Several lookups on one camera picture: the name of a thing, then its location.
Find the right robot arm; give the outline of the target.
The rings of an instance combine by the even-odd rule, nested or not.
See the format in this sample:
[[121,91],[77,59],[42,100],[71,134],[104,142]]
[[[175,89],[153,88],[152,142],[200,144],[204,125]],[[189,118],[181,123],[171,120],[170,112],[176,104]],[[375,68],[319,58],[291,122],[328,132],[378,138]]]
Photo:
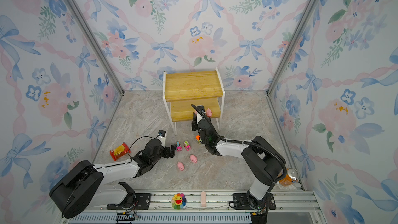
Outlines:
[[210,154],[246,162],[255,177],[247,192],[248,205],[255,210],[267,208],[272,189],[288,174],[283,156],[261,136],[251,141],[229,140],[219,135],[210,120],[198,117],[192,120],[191,127],[198,131],[200,143]]

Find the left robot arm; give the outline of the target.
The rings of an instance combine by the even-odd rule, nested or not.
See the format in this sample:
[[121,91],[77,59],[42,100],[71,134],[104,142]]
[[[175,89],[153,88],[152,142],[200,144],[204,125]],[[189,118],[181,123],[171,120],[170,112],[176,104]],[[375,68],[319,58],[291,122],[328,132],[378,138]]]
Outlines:
[[49,192],[50,199],[70,219],[88,207],[106,205],[108,210],[131,210],[140,202],[125,179],[151,171],[162,158],[172,158],[176,144],[165,145],[165,137],[151,139],[136,156],[109,164],[79,162]]

